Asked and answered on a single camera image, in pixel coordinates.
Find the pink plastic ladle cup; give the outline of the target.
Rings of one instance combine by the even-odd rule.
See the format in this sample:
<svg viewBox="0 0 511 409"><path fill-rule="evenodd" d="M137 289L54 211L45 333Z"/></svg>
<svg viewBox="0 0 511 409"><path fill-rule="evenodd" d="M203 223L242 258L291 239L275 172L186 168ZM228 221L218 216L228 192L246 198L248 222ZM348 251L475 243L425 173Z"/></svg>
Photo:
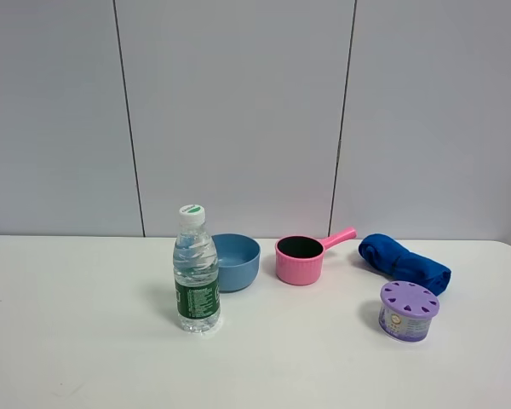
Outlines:
<svg viewBox="0 0 511 409"><path fill-rule="evenodd" d="M321 275L325 252L356 237L354 228L346 228L323 239L301 235L284 237L275 245L276 275L290 285L311 285Z"/></svg>

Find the purple air freshener can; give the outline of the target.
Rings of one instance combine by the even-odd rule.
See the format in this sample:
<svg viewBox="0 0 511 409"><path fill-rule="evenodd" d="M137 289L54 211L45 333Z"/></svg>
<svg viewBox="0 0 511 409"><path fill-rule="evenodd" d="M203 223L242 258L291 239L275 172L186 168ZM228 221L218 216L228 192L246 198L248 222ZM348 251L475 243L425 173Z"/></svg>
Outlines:
<svg viewBox="0 0 511 409"><path fill-rule="evenodd" d="M397 340L416 343L428 335L432 319L439 312L438 298L425 287L391 281L380 290L380 327Z"/></svg>

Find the blue plastic bowl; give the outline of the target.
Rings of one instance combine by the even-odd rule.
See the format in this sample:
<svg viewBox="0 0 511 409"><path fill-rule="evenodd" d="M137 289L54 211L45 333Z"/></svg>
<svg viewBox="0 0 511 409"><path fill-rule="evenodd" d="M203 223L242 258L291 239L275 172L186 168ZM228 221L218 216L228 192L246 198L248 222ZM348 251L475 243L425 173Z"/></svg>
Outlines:
<svg viewBox="0 0 511 409"><path fill-rule="evenodd" d="M220 292L241 291L256 279L261 247L252 238L237 233L212 236L218 256Z"/></svg>

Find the blue towel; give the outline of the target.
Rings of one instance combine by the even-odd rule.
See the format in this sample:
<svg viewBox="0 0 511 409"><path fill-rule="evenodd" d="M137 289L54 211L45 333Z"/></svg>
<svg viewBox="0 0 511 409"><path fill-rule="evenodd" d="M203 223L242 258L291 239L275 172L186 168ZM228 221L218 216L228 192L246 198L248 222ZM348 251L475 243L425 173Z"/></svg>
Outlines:
<svg viewBox="0 0 511 409"><path fill-rule="evenodd" d="M395 280L408 281L442 294L451 280L451 270L425 256L409 251L391 237L374 233L359 244L359 254L376 271Z"/></svg>

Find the clear plastic water bottle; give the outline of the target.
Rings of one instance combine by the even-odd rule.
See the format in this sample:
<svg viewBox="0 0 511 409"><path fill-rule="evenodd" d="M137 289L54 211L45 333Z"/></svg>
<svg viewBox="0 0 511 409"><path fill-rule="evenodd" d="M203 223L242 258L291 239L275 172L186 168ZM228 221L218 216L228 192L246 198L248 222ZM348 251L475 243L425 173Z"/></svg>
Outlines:
<svg viewBox="0 0 511 409"><path fill-rule="evenodd" d="M181 207L179 221L173 250L177 312L184 331L205 332L221 314L217 251L202 205Z"/></svg>

